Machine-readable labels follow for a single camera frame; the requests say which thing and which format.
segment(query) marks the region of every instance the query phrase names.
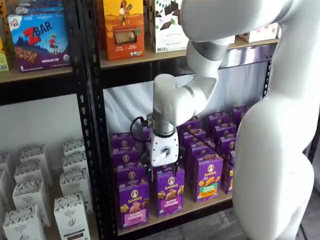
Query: white box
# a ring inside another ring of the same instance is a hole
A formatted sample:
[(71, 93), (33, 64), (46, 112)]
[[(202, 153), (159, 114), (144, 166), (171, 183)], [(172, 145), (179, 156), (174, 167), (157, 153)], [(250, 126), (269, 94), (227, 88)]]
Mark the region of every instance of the white box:
[(86, 151), (85, 142), (82, 137), (74, 141), (69, 141), (63, 144), (63, 152), (65, 156), (72, 154), (76, 151), (81, 151), (81, 152)]
[(44, 183), (48, 184), (49, 186), (52, 185), (52, 178), (50, 173), (50, 163), (47, 156), (46, 146), (44, 144), (32, 146), (25, 148), (20, 154), (20, 161), (21, 163), (25, 163), (29, 159), (40, 159), (42, 170), (43, 170), (43, 177)]
[(0, 170), (0, 198), (7, 212), (15, 209), (15, 204), (12, 200), (13, 191), (12, 179), (6, 170)]
[(64, 197), (82, 192), (85, 210), (87, 213), (92, 213), (92, 200), (89, 187), (89, 179), (86, 169), (62, 173), (60, 175), (60, 187)]
[(37, 158), (30, 159), (17, 166), (15, 168), (14, 179), (16, 184), (44, 180), (41, 160)]
[(260, 29), (240, 34), (239, 37), (248, 43), (276, 39), (278, 23), (272, 23)]
[(62, 240), (90, 240), (84, 200), (81, 193), (54, 201), (54, 216)]
[(17, 184), (13, 191), (13, 201), (16, 209), (36, 204), (42, 225), (50, 227), (52, 212), (49, 205), (47, 186), (42, 180)]
[(37, 205), (7, 212), (3, 230), (8, 240), (46, 240)]

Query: snack box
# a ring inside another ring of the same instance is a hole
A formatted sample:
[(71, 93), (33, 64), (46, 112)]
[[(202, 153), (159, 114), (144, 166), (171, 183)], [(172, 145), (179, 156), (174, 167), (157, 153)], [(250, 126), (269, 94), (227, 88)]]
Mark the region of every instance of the snack box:
[[(197, 136), (199, 139), (204, 140), (206, 138), (206, 132), (202, 128), (195, 128), (189, 130), (192, 134)], [(192, 134), (190, 134), (188, 131), (184, 131), (180, 134), (180, 142), (183, 146), (188, 146), (190, 143), (196, 143), (199, 142), (199, 139), (194, 137)]]
[(205, 123), (207, 127), (207, 132), (212, 133), (215, 126), (229, 123), (229, 115), (224, 111), (216, 112), (214, 114), (209, 115)]
[(234, 185), (234, 166), (229, 162), (223, 163), (221, 187), (226, 194), (231, 194)]
[(51, 177), (51, 168), (50, 161), (48, 159), (46, 146), (36, 145), (32, 147), (27, 147), (23, 149), (20, 153), (20, 161), (21, 163), (25, 163), (30, 159), (40, 159), (41, 160), (41, 168), (43, 170), (44, 183), (49, 186), (52, 185), (52, 177)]
[(108, 60), (145, 55), (142, 0), (103, 0)]
[(70, 65), (63, 12), (14, 14), (8, 22), (21, 72)]
[(118, 185), (121, 228), (148, 223), (149, 184), (145, 177)]
[(54, 217), (62, 240), (90, 240), (82, 193), (55, 199)]
[(236, 149), (237, 134), (229, 134), (219, 138), (217, 143), (217, 151), (220, 154), (227, 154)]
[(192, 195), (196, 203), (219, 195), (223, 162), (223, 158), (216, 153), (197, 160), (192, 182)]
[(278, 23), (272, 23), (257, 30), (238, 35), (248, 43), (275, 39), (277, 36)]
[(129, 182), (144, 178), (146, 175), (146, 168), (140, 162), (130, 162), (123, 165), (118, 165), (116, 168), (117, 182)]
[(130, 132), (114, 133), (111, 137), (111, 147), (119, 149), (123, 147), (134, 147), (136, 141), (132, 138)]
[(85, 142), (83, 137), (63, 144), (63, 153), (65, 156), (73, 154), (74, 152), (84, 152), (85, 150)]
[(42, 180), (17, 184), (12, 198), (16, 209), (37, 205), (43, 227), (50, 227), (52, 212), (49, 204), (48, 190)]
[(238, 106), (232, 109), (232, 120), (239, 126), (246, 112), (249, 110), (248, 106)]
[(46, 240), (37, 205), (5, 214), (3, 230), (8, 240)]
[(185, 170), (177, 166), (176, 175), (171, 167), (156, 172), (158, 217), (181, 212), (184, 209)]
[(219, 138), (229, 134), (236, 134), (237, 126), (233, 122), (223, 123), (213, 128), (213, 139), (217, 142)]
[(114, 166), (128, 163), (137, 163), (140, 160), (138, 145), (114, 148), (112, 150), (112, 158)]
[(41, 160), (29, 159), (15, 168), (14, 179), (16, 184), (44, 180)]
[(93, 212), (89, 177), (86, 169), (62, 173), (60, 175), (60, 187), (64, 197), (82, 192), (86, 212), (88, 214)]

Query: black cable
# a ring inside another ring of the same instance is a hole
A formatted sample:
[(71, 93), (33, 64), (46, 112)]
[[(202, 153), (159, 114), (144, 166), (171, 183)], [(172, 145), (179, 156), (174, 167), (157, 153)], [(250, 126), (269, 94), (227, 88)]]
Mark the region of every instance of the black cable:
[(150, 143), (151, 140), (141, 140), (141, 139), (137, 139), (137, 138), (134, 136), (134, 134), (133, 134), (133, 132), (132, 132), (132, 127), (134, 126), (134, 124), (135, 124), (135, 122), (136, 122), (137, 120), (140, 120), (140, 122), (141, 122), (141, 124), (142, 124), (145, 119), (144, 119), (142, 116), (138, 116), (138, 117), (136, 117), (136, 118), (132, 121), (132, 123), (131, 123), (131, 125), (130, 125), (130, 134), (131, 134), (132, 138), (133, 138), (136, 142), (139, 142), (139, 143)]

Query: white wall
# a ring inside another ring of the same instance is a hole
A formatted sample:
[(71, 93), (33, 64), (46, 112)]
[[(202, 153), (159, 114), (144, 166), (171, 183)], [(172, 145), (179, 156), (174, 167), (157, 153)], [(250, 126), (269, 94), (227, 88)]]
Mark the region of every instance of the white wall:
[(19, 151), (45, 144), (51, 168), (62, 169), (63, 143), (82, 137), (77, 96), (0, 106), (0, 151), (9, 151), (15, 163)]

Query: annie's logo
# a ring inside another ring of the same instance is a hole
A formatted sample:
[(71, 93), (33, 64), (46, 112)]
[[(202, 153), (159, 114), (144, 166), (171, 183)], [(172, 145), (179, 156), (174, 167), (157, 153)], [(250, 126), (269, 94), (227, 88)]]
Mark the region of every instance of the annie's logo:
[(135, 177), (136, 177), (136, 173), (135, 173), (134, 171), (129, 172), (128, 178), (129, 178), (130, 180), (135, 179)]

